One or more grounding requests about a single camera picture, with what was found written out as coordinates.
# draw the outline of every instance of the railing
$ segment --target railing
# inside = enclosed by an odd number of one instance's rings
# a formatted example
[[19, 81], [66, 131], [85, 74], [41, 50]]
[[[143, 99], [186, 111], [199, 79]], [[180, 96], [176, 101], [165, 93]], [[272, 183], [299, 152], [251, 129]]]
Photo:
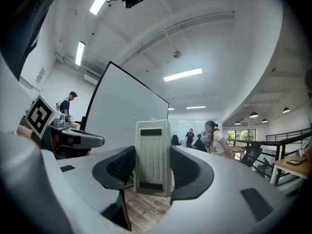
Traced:
[[[267, 141], [279, 141], [279, 140], [288, 139], [290, 137], [301, 136], [301, 135], [306, 134], [306, 133], [311, 132], [311, 131], [312, 131], [312, 127], [309, 127], [306, 129], [288, 132], [288, 133], [283, 133], [283, 134], [266, 135], [266, 140]], [[302, 141], [304, 141], [304, 140], [306, 140], [306, 139], [302, 139], [300, 142], [294, 142], [294, 143], [290, 143], [290, 144], [302, 144]]]
[[[275, 153], [275, 155], [264, 153], [264, 152], [261, 152], [261, 154], [272, 156], [272, 157], [275, 158], [275, 160], [279, 160], [279, 159], [284, 159], [285, 156], [293, 154], [293, 153], [295, 153], [297, 151], [296, 150], [296, 151], [293, 151], [293, 152], [290, 152], [290, 153], [286, 154], [285, 153], [286, 145], [292, 144], [292, 143], [295, 143], [295, 142], [298, 142], [298, 141], [301, 142], [302, 140], [305, 140], [308, 137], [312, 136], [311, 128], [303, 129], [303, 130], [300, 130], [300, 131], [306, 131], [308, 129], [310, 131], [308, 131], [307, 133], [303, 133], [302, 135], [295, 136], [295, 137], [292, 137], [292, 138], [283, 139], [283, 140], [276, 140], [276, 141], [251, 141], [251, 140], [240, 140], [240, 139], [228, 139], [228, 141], [233, 141], [233, 146], [236, 145], [236, 142], [246, 143], [247, 144], [247, 148], [250, 145], [254, 146], [254, 147], [260, 147], [262, 145], [264, 145], [264, 146], [276, 146], [276, 153]], [[254, 162], [256, 162], [256, 161], [273, 168], [273, 165], [265, 163], [262, 160], [256, 159]], [[271, 175], [266, 174], [264, 171], [262, 171], [259, 168], [255, 167], [254, 164], [252, 164], [252, 167], [255, 168], [257, 171], [259, 171], [260, 173], [265, 174], [267, 177], [271, 178]], [[275, 186], [281, 186], [281, 185], [285, 184], [286, 182], [283, 182], [283, 183], [280, 183], [280, 184], [278, 184], [278, 182], [279, 182], [280, 177], [283, 177], [283, 176], [285, 176], [287, 174], [288, 173], [281, 174], [281, 170], [278, 169], [278, 174], [277, 174], [277, 177], [276, 177], [276, 180], [275, 180]]]

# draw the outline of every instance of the wooden floor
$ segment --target wooden floor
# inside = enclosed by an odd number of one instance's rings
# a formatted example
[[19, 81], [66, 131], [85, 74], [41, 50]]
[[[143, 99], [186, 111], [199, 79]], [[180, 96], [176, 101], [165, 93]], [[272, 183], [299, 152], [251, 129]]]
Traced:
[[125, 189], [125, 201], [133, 233], [146, 233], [152, 229], [170, 208], [170, 197], [134, 193], [133, 187]]

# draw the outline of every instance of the fluorescent ceiling light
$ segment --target fluorescent ceiling light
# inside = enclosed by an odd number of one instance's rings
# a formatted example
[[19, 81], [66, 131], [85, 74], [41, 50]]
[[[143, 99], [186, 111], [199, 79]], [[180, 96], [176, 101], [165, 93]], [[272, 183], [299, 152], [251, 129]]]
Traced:
[[205, 108], [206, 106], [200, 106], [200, 107], [187, 107], [186, 109], [195, 109], [195, 108]]
[[104, 3], [105, 0], [95, 0], [94, 3], [92, 4], [90, 12], [94, 15], [97, 15]]
[[82, 53], [83, 53], [83, 50], [84, 50], [84, 46], [85, 46], [85, 44], [82, 41], [80, 41], [78, 43], [77, 55], [76, 55], [76, 64], [78, 66], [80, 66], [80, 64], [81, 64], [81, 58], [82, 58]]
[[186, 76], [198, 75], [198, 74], [201, 74], [201, 73], [203, 73], [203, 70], [201, 68], [197, 68], [197, 69], [193, 69], [193, 70], [190, 70], [190, 71], [178, 73], [178, 74], [175, 74], [175, 75], [172, 75], [172, 76], [164, 77], [164, 80], [165, 81], [170, 81], [170, 80], [179, 79], [179, 78], [186, 77]]

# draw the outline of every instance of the window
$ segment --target window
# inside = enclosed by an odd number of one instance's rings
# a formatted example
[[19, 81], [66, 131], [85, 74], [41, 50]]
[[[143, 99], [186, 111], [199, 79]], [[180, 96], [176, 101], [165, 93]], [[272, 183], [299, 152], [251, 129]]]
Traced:
[[[252, 140], [256, 141], [255, 129], [229, 130], [229, 139]], [[246, 143], [236, 142], [237, 146], [247, 146]]]

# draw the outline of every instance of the woman with ponytail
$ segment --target woman with ponytail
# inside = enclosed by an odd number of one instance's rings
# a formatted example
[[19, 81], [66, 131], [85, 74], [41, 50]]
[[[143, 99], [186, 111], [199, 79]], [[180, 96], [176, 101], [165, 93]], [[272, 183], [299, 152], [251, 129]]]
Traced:
[[218, 156], [223, 156], [232, 159], [232, 153], [228, 141], [218, 129], [218, 124], [212, 120], [205, 123], [205, 130], [211, 134], [210, 149], [211, 153]]

